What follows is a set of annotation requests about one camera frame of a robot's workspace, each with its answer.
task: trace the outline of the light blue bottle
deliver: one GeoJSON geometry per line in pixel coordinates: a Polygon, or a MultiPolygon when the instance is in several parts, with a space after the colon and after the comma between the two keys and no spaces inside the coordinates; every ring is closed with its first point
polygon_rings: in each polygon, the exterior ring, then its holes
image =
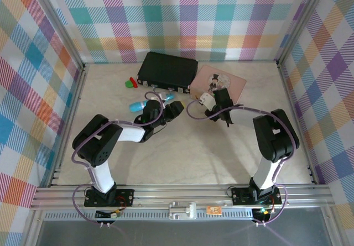
{"type": "MultiPolygon", "coordinates": [[[[167,94],[165,101],[170,101],[173,98],[174,98],[173,94],[167,94]]],[[[130,104],[129,105],[129,109],[131,110],[131,112],[141,111],[146,106],[147,102],[148,101],[140,101],[140,102],[136,102],[136,103],[130,104]]]]}

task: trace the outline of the pink box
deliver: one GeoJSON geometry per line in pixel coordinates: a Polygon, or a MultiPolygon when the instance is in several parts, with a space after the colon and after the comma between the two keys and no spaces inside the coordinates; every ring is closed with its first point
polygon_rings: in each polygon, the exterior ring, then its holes
{"type": "Polygon", "coordinates": [[[212,94],[214,90],[225,87],[236,104],[245,84],[246,80],[243,78],[204,65],[190,85],[190,94],[193,99],[199,99],[204,92],[212,94]]]}

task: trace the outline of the white table surface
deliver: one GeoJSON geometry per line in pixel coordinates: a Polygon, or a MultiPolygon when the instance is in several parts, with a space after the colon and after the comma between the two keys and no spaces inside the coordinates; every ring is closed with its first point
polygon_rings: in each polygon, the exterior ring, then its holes
{"type": "MultiPolygon", "coordinates": [[[[200,62],[199,68],[204,64],[247,80],[239,103],[265,111],[282,108],[295,126],[275,63],[200,62]]],[[[87,171],[71,162],[71,143],[94,115],[132,121],[140,114],[131,113],[128,106],[144,100],[145,92],[151,91],[151,87],[124,86],[131,76],[136,76],[140,66],[141,63],[90,66],[59,184],[89,182],[87,171]]],[[[176,100],[184,105],[191,101],[189,95],[178,93],[175,93],[176,100]]],[[[204,110],[203,106],[195,105],[192,112],[202,117],[204,110]]],[[[252,123],[252,118],[258,115],[241,111],[233,111],[232,115],[236,122],[227,128],[223,121],[194,121],[184,110],[146,143],[118,142],[109,158],[112,177],[117,184],[247,184],[261,160],[252,123]]],[[[278,182],[311,182],[302,147],[284,165],[278,182]]]]}

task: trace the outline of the black case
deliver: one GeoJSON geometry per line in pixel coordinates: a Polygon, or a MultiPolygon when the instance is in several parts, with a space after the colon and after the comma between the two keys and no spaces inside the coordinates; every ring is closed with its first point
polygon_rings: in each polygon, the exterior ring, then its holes
{"type": "Polygon", "coordinates": [[[143,86],[189,93],[189,85],[197,73],[197,68],[196,60],[149,52],[139,70],[137,81],[143,86]]]}

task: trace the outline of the case latch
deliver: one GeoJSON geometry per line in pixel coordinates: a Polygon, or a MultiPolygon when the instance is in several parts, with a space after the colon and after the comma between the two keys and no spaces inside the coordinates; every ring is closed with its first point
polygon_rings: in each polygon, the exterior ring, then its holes
{"type": "Polygon", "coordinates": [[[196,219],[197,204],[195,202],[172,202],[169,205],[168,218],[170,220],[196,219]]]}

